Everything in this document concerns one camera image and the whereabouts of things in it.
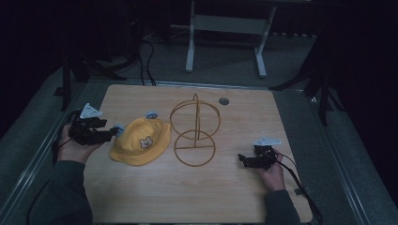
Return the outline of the white metal desk frame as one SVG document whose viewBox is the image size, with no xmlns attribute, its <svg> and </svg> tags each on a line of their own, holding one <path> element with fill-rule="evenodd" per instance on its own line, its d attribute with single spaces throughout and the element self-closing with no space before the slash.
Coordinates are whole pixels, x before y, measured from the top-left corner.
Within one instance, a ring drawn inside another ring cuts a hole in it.
<svg viewBox="0 0 398 225">
<path fill-rule="evenodd" d="M 259 35 L 261 41 L 258 46 L 253 49 L 255 61 L 257 65 L 258 75 L 260 78 L 267 77 L 266 65 L 263 59 L 263 51 L 268 39 L 270 28 L 273 24 L 277 8 L 271 7 L 268 18 L 265 19 L 248 19 L 234 18 L 223 16 L 212 16 L 197 14 L 195 12 L 195 0 L 191 0 L 190 12 L 190 28 L 189 28 L 189 46 L 186 58 L 186 72 L 193 71 L 195 42 L 194 34 L 196 30 L 210 32 L 237 33 L 248 35 Z"/>
</svg>

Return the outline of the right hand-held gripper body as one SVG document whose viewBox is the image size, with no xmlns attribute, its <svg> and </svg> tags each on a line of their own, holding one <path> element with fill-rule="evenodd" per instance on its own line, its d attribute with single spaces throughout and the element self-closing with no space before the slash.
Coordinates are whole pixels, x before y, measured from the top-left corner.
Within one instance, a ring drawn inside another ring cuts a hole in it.
<svg viewBox="0 0 398 225">
<path fill-rule="evenodd" d="M 273 149 L 273 145 L 281 143 L 280 140 L 268 137 L 262 137 L 260 140 L 254 141 L 255 157 L 250 162 L 257 162 L 259 168 L 268 170 L 277 161 L 277 154 Z"/>
</svg>

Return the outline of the black metal stand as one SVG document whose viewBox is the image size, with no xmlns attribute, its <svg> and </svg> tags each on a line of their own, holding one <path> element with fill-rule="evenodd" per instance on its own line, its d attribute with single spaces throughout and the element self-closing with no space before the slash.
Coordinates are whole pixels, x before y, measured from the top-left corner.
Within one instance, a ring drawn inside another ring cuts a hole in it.
<svg viewBox="0 0 398 225">
<path fill-rule="evenodd" d="M 87 83 L 90 75 L 87 69 L 93 68 L 99 74 L 111 79 L 125 81 L 124 77 L 116 75 L 109 68 L 102 66 L 99 62 L 87 55 L 76 52 L 73 49 L 65 49 L 62 52 L 62 85 L 55 89 L 54 94 L 62 98 L 61 111 L 64 112 L 71 102 L 71 75 L 78 82 Z"/>
<path fill-rule="evenodd" d="M 308 80 L 303 93 L 307 98 L 314 98 L 317 93 L 320 93 L 318 116 L 324 126 L 328 124 L 327 110 L 329 98 L 332 99 L 338 109 L 344 109 L 329 91 L 332 80 L 332 66 L 329 53 L 331 41 L 330 30 L 323 28 L 301 65 L 298 75 L 287 82 L 269 88 L 269 90 L 273 91 L 282 91 L 294 84 Z"/>
</svg>

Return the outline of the person's right hand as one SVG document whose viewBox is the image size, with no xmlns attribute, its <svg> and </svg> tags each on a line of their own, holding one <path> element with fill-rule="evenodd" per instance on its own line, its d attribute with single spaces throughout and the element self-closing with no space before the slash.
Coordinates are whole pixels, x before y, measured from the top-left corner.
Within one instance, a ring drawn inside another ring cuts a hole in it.
<svg viewBox="0 0 398 225">
<path fill-rule="evenodd" d="M 283 157 L 280 153 L 277 153 L 277 162 L 274 163 L 268 170 L 257 169 L 257 173 L 260 175 L 263 184 L 268 192 L 284 190 L 284 177 L 283 168 L 280 165 Z"/>
</svg>

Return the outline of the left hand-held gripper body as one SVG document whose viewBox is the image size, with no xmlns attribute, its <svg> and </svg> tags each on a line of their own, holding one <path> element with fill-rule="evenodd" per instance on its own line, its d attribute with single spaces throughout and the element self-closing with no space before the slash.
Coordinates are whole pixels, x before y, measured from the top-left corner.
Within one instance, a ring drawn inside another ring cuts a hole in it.
<svg viewBox="0 0 398 225">
<path fill-rule="evenodd" d="M 93 118 L 100 118 L 102 112 L 86 103 L 81 109 L 73 111 L 69 116 L 69 136 L 80 145 L 100 143 L 99 128 L 90 126 Z"/>
</svg>

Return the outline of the person's left hand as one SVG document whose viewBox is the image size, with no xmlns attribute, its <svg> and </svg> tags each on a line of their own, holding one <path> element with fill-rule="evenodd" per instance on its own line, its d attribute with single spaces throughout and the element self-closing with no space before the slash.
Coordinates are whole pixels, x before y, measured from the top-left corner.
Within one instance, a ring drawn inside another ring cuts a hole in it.
<svg viewBox="0 0 398 225">
<path fill-rule="evenodd" d="M 101 143 L 80 145 L 69 136 L 69 130 L 70 125 L 63 127 L 56 160 L 76 161 L 85 164 L 90 155 L 101 147 Z"/>
</svg>

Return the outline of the yellow bucket hat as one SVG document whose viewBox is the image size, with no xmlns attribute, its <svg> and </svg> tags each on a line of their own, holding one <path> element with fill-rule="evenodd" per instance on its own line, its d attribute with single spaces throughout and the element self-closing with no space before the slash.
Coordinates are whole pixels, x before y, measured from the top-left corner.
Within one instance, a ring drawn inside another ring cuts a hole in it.
<svg viewBox="0 0 398 225">
<path fill-rule="evenodd" d="M 171 125 L 156 112 L 148 112 L 145 117 L 129 123 L 115 138 L 110 158 L 131 166 L 143 166 L 158 158 L 170 141 Z"/>
</svg>

